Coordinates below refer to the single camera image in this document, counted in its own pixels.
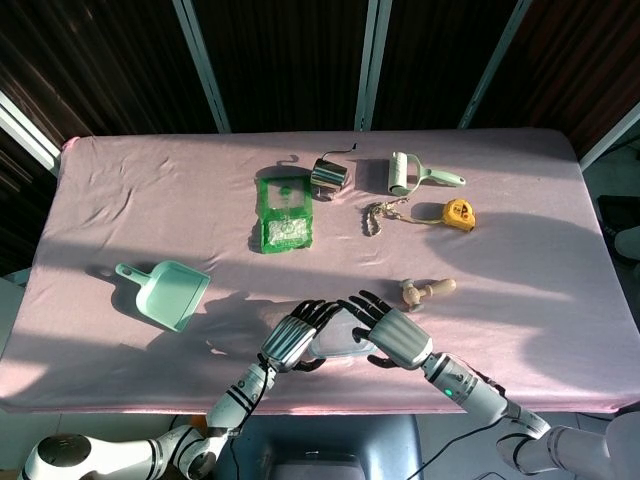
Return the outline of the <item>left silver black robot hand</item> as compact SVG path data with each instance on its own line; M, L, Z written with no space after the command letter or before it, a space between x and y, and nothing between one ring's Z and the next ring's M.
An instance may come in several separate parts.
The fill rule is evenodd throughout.
M259 364L276 373L312 372L325 359L305 360L312 341L343 309L337 302L304 300L285 315L263 342L257 354Z

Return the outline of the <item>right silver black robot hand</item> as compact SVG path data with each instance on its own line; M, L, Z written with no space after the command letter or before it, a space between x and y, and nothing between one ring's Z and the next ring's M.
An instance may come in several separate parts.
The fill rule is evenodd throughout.
M377 295L360 290L358 295L337 304L354 316L365 328L355 327L351 335L356 343L374 344L384 357L370 354L367 360L382 369L420 368L433 351L430 336L397 308Z

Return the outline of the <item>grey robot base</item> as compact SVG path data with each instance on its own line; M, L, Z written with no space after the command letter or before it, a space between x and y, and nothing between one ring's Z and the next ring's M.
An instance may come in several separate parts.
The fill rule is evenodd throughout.
M421 464L406 414L259 416L234 451L234 480L405 480Z

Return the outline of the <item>wooden massage hammer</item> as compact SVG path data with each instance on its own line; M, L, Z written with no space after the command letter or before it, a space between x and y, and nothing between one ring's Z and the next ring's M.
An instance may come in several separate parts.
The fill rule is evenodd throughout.
M412 279L400 282L402 299L410 312L422 309L422 300L434 296L442 296L456 290L457 284L453 279L437 280L423 286L418 286Z

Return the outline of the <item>green snack bag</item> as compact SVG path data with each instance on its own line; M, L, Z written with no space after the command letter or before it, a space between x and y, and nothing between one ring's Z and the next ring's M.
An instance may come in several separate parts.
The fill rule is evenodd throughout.
M309 248L313 241L310 177L266 177L258 180L260 247L265 254Z

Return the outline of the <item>mint green plastic dustpan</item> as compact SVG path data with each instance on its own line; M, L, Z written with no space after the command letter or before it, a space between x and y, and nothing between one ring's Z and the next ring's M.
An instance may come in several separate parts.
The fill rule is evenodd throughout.
M182 332L210 283L210 276L176 261L165 260L150 273L119 263L115 273L139 286L137 310L156 324Z

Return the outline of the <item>yellow tape measure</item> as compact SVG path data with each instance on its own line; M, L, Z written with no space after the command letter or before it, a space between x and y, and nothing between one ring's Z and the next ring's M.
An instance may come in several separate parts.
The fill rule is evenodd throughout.
M462 198L455 198L447 202L439 219L411 218L413 223L424 225L443 224L464 232L471 232L476 227L476 217L471 204Z

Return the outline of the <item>mint green lint roller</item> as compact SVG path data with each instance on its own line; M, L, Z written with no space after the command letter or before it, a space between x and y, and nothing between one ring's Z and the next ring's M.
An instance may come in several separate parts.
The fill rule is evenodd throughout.
M416 169L416 181L409 186L409 167ZM412 195L423 181L432 181L448 187L462 187L466 179L461 175L443 170L426 168L415 154L394 152L389 160L388 191L395 196Z

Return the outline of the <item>stainless steel cup with hook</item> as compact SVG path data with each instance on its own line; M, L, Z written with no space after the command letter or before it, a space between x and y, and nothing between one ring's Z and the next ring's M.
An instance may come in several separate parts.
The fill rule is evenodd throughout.
M354 143L347 150L331 150L317 158L311 170L310 183L313 195L320 201L332 201L340 193L348 180L346 167L329 160L330 156L344 155L357 149Z

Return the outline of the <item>pink tablecloth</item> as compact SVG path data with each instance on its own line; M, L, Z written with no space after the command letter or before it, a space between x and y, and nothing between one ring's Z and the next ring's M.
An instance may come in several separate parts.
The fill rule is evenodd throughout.
M309 248L265 254L258 180L348 170L312 195ZM394 152L466 179L388 191ZM464 232L439 219L473 207ZM136 308L119 263L170 260L210 276L187 327ZM455 355L539 411L613 411L640 400L640 333L573 149L545 129L85 137L62 154L57 191L0 356L9 411L206 411L305 299L362 289L391 305L399 284L452 278L415 315Z

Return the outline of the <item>light blue partition post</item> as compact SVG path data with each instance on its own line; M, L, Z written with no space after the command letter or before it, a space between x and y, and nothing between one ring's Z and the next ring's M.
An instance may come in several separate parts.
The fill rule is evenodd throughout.
M58 176L60 149L1 90L0 130L16 141L49 173Z
M609 129L579 160L582 172L640 120L640 100Z
M487 64L480 76L474 92L466 105L466 108L457 124L458 129L467 129L471 126L473 119L491 85L494 76L501 65L513 39L515 38L533 0L516 0L504 29L496 43L496 46L487 61Z
M221 134L230 134L232 129L193 0L171 1L216 128Z
M393 0L368 0L367 3L355 131L370 131L372 128L392 6Z

